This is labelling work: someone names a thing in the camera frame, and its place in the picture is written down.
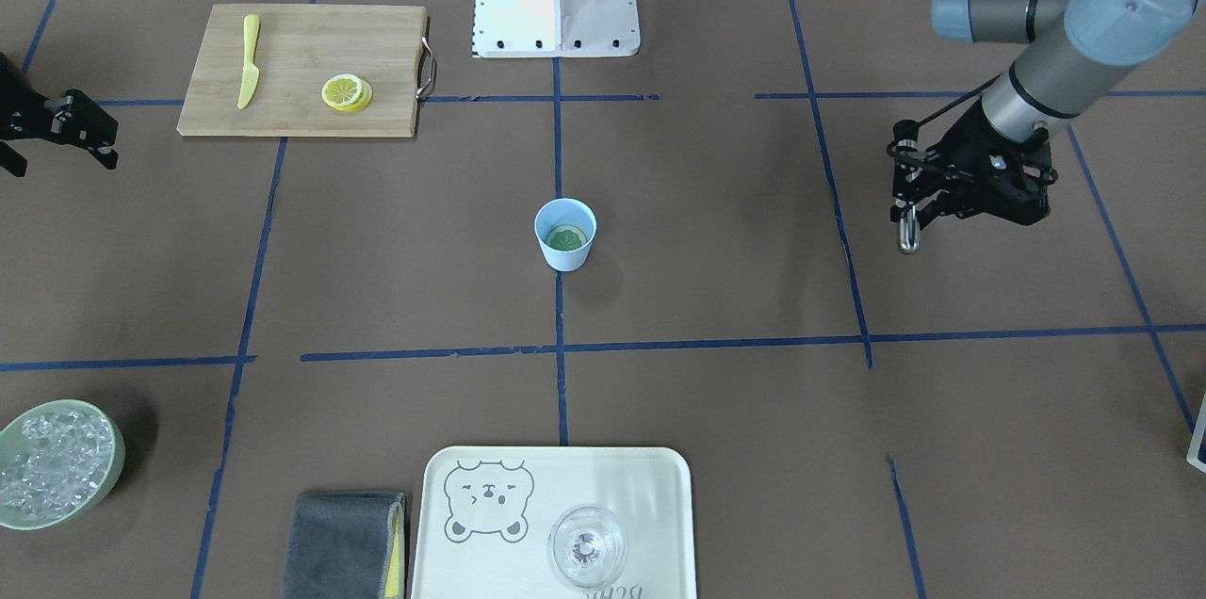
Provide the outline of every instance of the knife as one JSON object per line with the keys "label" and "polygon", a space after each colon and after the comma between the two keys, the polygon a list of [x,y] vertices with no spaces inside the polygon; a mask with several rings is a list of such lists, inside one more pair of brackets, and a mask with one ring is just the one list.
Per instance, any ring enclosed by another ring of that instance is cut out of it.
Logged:
{"label": "knife", "polygon": [[259,67],[254,64],[256,41],[259,41],[259,16],[252,12],[242,19],[242,84],[239,88],[239,110],[247,106],[259,83]]}

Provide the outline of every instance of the tray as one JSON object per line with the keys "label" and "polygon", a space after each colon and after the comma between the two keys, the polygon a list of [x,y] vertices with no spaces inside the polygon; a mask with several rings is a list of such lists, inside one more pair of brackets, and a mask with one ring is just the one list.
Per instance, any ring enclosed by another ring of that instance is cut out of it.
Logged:
{"label": "tray", "polygon": [[[627,562],[608,587],[573,587],[552,565],[550,534],[578,505],[624,525]],[[691,474],[669,448],[445,448],[420,507],[411,599],[696,597]]]}

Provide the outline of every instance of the towel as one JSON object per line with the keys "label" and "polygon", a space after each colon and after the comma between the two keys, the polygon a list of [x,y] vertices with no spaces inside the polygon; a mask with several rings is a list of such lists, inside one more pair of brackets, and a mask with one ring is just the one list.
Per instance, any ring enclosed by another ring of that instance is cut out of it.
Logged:
{"label": "towel", "polygon": [[282,599],[394,599],[405,574],[405,495],[303,494],[293,505]]}

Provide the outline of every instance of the cutting board handle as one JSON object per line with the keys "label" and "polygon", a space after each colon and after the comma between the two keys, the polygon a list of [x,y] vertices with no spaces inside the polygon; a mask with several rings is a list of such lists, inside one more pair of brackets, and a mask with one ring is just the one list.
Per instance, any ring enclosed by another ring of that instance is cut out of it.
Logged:
{"label": "cutting board handle", "polygon": [[423,98],[429,96],[429,94],[432,94],[432,89],[435,89],[435,53],[432,51],[432,46],[427,45],[427,36],[423,36],[422,40],[420,41],[423,42],[423,49],[427,51],[427,54],[425,57],[431,58],[432,72],[431,75],[427,76],[427,80],[423,81],[423,84],[421,84],[421,87],[416,89],[415,100],[423,100]]}

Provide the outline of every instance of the bear illustration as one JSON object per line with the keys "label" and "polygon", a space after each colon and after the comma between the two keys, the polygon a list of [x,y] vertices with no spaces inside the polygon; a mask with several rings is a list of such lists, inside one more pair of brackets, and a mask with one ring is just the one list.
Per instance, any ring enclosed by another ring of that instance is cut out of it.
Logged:
{"label": "bear illustration", "polygon": [[502,462],[472,465],[457,462],[444,480],[451,515],[444,523],[444,534],[452,542],[464,542],[475,533],[497,533],[507,542],[523,540],[527,535],[523,511],[534,486],[532,472],[522,463],[508,468]]}

